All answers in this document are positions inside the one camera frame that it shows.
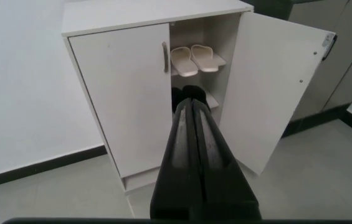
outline cabinet shelf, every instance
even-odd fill
[[[199,87],[201,87],[206,93],[206,101],[207,101],[207,104],[209,105],[209,108],[210,109],[217,108],[219,106],[219,103],[217,102],[217,100],[202,85],[199,85]]]
[[[221,58],[218,54],[216,54],[215,52],[213,52],[213,59],[217,61],[219,67],[226,65],[226,61]],[[173,67],[173,65],[171,65],[171,75],[179,75],[177,70]]]

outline open cabinet door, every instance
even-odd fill
[[[242,14],[220,121],[234,157],[261,174],[334,33]]]

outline sticker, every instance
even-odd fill
[[[323,42],[323,47],[327,47],[327,46],[329,46],[332,43],[333,36],[334,36],[333,34],[328,34],[325,37],[325,40]]]

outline floor tile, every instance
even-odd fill
[[[40,175],[34,216],[131,218],[108,156]]]
[[[261,175],[240,167],[264,219],[352,219],[352,129],[339,120],[281,139]],[[0,223],[149,218],[154,187],[125,195],[108,156],[100,156],[0,185]]]

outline white cabinet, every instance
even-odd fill
[[[203,87],[235,158],[264,170],[334,33],[252,10],[238,0],[66,5],[62,35],[126,191],[156,180],[172,86]],[[191,44],[225,63],[216,73],[171,75],[170,49]]]

